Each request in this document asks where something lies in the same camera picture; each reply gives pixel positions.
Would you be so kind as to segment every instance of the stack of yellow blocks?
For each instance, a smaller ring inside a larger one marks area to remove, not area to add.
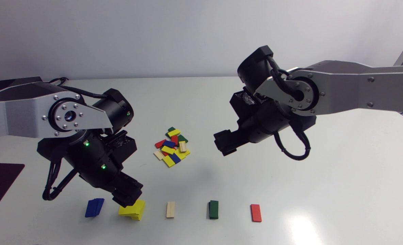
[[[137,200],[133,206],[127,206],[127,207],[122,207],[120,206],[118,215],[121,216],[128,216],[133,220],[141,220],[144,212],[144,207],[146,205],[146,202],[143,200]]]

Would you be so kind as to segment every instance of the red wooden block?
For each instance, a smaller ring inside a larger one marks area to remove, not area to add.
[[[162,144],[165,142],[166,140],[163,141],[159,141],[158,143],[155,144],[156,148],[160,148],[162,146]]]
[[[176,145],[179,145],[179,142],[177,142],[177,135],[172,136],[172,141],[176,143]]]
[[[252,219],[253,222],[262,222],[262,217],[260,215],[260,206],[259,204],[250,205],[252,209]]]

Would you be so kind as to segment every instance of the white wall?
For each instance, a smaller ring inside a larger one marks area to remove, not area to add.
[[[235,76],[262,45],[284,68],[389,66],[403,1],[0,0],[0,80]]]

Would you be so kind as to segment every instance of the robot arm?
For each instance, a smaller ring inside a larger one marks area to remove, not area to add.
[[[234,93],[230,104],[239,116],[239,128],[214,135],[225,156],[245,143],[274,135],[286,155],[303,160],[310,151],[304,131],[315,124],[316,115],[355,108],[403,112],[403,66],[323,61],[288,73],[272,57],[268,46],[260,47],[238,68],[245,87]],[[304,155],[291,155],[283,147],[278,132],[287,126],[304,143]]]
[[[90,106],[83,96],[100,100]],[[0,81],[0,137],[44,138],[37,148],[50,161],[44,200],[55,199],[79,173],[93,187],[111,192],[121,206],[133,205],[143,185],[121,172],[124,160],[136,151],[135,140],[121,130],[132,118],[132,107],[112,88],[97,95],[39,77]],[[74,169],[52,187],[62,158]]]

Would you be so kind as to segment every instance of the blue wooden block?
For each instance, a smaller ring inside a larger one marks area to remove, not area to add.
[[[170,158],[173,160],[174,163],[178,163],[181,161],[175,153],[173,155],[170,155]]]
[[[98,216],[100,210],[102,209],[103,202],[105,202],[105,199],[103,198],[95,198],[93,200],[89,200],[86,207],[85,217]]]
[[[173,148],[176,146],[176,143],[174,143],[173,141],[164,141],[164,143],[162,144],[163,146],[168,146],[170,148]]]

